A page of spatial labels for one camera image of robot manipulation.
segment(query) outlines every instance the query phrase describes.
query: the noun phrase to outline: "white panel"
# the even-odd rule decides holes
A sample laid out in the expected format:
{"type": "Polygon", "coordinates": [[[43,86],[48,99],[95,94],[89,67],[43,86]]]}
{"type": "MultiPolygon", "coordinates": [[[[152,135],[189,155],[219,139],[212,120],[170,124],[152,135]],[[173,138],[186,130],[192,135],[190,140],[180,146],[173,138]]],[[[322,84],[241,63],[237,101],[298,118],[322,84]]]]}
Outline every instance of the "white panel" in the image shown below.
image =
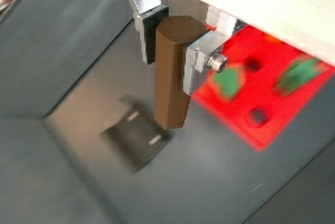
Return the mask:
{"type": "Polygon", "coordinates": [[[334,0],[201,0],[335,66],[334,0]]]}

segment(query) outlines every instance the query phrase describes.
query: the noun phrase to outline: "green shape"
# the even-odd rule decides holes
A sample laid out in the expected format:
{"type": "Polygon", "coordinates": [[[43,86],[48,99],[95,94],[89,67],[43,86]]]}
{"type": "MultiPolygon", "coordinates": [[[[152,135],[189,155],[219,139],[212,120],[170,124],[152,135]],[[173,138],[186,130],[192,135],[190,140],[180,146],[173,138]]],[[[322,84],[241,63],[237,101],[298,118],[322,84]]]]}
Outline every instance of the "green shape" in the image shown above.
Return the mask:
{"type": "Polygon", "coordinates": [[[241,88],[239,69],[227,67],[223,72],[215,73],[213,81],[220,86],[220,92],[232,100],[241,88]]]}
{"type": "Polygon", "coordinates": [[[290,95],[295,92],[304,84],[322,74],[322,71],[315,68],[318,63],[319,60],[316,58],[307,61],[294,61],[288,69],[284,71],[275,89],[284,95],[290,95]]]}

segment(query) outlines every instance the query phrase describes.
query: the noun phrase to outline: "red shape sorter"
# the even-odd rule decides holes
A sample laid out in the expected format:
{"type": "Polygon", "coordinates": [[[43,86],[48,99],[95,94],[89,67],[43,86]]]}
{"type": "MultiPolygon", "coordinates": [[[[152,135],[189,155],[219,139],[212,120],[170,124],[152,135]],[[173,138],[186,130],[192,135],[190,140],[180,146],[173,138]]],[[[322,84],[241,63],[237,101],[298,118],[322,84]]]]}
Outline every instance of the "red shape sorter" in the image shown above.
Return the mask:
{"type": "Polygon", "coordinates": [[[330,79],[334,67],[322,64],[323,73],[283,96],[274,90],[275,85],[292,61],[302,56],[310,58],[304,52],[248,26],[225,43],[223,54],[229,58],[229,65],[245,67],[245,84],[237,97],[229,102],[221,96],[211,74],[193,98],[260,151],[330,79]],[[259,112],[264,114],[262,123],[255,119],[259,112]]]}

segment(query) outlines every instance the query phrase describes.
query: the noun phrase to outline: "wooden block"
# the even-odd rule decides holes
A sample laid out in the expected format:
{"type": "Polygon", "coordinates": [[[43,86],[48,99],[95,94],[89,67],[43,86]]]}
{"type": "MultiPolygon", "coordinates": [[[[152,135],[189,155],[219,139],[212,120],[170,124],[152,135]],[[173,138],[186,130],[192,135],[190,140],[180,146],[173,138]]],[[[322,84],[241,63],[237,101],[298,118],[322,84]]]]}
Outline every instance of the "wooden block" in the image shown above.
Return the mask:
{"type": "Polygon", "coordinates": [[[181,128],[190,96],[182,88],[185,47],[205,33],[189,16],[165,18],[156,29],[154,118],[165,129],[181,128]]]}

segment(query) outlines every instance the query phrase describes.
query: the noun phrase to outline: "metal clamp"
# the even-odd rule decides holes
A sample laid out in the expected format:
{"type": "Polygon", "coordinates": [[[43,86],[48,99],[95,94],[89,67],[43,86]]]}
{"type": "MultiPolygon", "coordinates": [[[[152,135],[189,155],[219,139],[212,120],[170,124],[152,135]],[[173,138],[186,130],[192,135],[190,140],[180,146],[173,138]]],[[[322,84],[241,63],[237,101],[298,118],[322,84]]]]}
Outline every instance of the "metal clamp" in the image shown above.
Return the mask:
{"type": "Polygon", "coordinates": [[[152,64],[154,62],[156,28],[162,19],[169,16],[169,8],[161,4],[161,0],[129,0],[129,2],[140,32],[142,61],[152,64]]]}
{"type": "Polygon", "coordinates": [[[212,6],[208,7],[207,23],[216,30],[208,31],[186,50],[184,91],[188,95],[204,84],[211,69],[224,70],[228,58],[221,54],[223,45],[245,27],[241,21],[212,6]]]}

